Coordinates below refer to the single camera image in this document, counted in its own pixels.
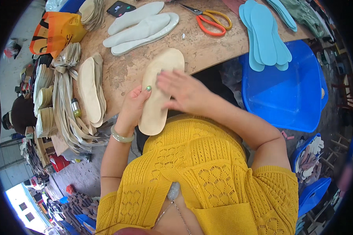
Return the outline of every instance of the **glue bottle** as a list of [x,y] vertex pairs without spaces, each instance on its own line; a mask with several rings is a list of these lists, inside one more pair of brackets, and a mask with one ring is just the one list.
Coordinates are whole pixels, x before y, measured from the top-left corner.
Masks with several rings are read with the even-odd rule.
[[81,116],[81,110],[80,110],[79,102],[77,101],[76,98],[72,99],[72,111],[73,111],[73,115],[76,118]]

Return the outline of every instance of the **red bucket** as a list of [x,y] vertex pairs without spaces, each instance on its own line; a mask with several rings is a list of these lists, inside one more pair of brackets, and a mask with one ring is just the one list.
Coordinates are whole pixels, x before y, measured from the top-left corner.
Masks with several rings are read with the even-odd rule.
[[57,173],[59,173],[62,169],[64,169],[64,167],[68,166],[70,163],[63,156],[57,156],[56,154],[50,156],[50,161]]

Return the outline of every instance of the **orange plastic bag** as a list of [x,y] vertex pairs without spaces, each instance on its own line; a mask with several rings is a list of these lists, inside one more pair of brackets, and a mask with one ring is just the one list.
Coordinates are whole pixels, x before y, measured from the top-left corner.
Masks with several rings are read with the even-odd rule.
[[69,43],[79,42],[86,30],[81,16],[68,12],[46,12],[30,43],[33,54],[51,53],[56,58]]

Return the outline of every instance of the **window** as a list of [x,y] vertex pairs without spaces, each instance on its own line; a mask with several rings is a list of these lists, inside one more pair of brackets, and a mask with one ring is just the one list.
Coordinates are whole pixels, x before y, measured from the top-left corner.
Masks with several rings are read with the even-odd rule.
[[30,212],[29,214],[25,215],[25,216],[26,216],[26,218],[27,218],[27,220],[28,220],[29,222],[34,219],[34,216],[33,216],[33,214],[32,214],[31,212]]
[[19,207],[21,208],[22,211],[27,208],[25,203],[19,204]]

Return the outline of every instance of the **scissors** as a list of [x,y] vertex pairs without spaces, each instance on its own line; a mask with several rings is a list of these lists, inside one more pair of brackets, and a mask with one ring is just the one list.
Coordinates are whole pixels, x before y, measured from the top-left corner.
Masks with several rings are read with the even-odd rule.
[[[192,8],[192,7],[189,7],[189,6],[186,6],[186,5],[183,5],[183,4],[179,4],[185,8],[187,8],[188,10],[192,11],[193,13],[195,13],[197,16],[196,16],[196,20],[198,21],[198,25],[200,26],[201,30],[203,30],[205,33],[209,34],[209,35],[212,35],[212,36],[223,36],[226,34],[226,30],[230,30],[231,27],[233,26],[233,24],[231,23],[231,20],[229,19],[229,17],[227,17],[225,14],[221,13],[221,12],[218,12],[218,11],[211,11],[211,10],[206,10],[206,11],[201,11],[201,10],[198,10],[196,8]],[[229,22],[229,26],[224,26],[219,20],[217,20],[212,14],[217,14],[217,15],[220,15],[222,17],[224,17],[228,22]],[[206,16],[209,16],[210,18],[212,18],[212,20],[214,20],[215,22],[213,21],[210,21],[210,20],[207,20],[205,19],[204,17],[202,17],[202,15],[206,15]],[[221,33],[214,33],[214,32],[211,32],[209,30],[207,30],[201,23],[201,21],[204,21],[204,22],[207,22],[208,24],[211,24],[215,27],[217,27],[218,29],[220,29],[222,32]]]

